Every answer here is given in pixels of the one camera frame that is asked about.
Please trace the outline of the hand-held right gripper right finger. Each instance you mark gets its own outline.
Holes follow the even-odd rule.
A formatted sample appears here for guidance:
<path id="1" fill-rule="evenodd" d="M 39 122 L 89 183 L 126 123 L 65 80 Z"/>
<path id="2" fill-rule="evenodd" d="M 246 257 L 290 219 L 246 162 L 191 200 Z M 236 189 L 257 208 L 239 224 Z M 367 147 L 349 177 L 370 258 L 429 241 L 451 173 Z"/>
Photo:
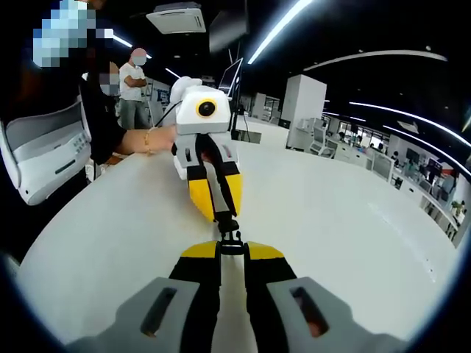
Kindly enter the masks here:
<path id="1" fill-rule="evenodd" d="M 247 312 L 259 352 L 404 352 L 407 344 L 373 333 L 350 306 L 310 277 L 298 277 L 283 253 L 244 245 Z"/>

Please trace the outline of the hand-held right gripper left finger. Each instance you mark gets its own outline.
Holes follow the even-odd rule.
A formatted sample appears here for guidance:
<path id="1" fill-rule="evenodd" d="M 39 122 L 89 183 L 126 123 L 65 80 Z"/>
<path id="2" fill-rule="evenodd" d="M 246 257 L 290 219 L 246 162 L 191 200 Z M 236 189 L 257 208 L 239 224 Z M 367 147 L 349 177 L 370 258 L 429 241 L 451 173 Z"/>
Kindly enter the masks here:
<path id="1" fill-rule="evenodd" d="M 110 327 L 68 345 L 69 352 L 210 352 L 220 309 L 216 240 L 186 249 L 168 277 L 128 298 Z"/>

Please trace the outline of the person's left hand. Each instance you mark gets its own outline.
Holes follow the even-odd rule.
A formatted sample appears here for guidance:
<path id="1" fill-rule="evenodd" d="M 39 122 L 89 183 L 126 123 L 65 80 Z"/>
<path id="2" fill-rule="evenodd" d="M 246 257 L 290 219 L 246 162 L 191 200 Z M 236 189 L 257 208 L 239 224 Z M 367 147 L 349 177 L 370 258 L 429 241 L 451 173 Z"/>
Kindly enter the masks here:
<path id="1" fill-rule="evenodd" d="M 149 133 L 149 150 L 157 153 L 171 151 L 177 136 L 175 125 L 162 126 Z"/>

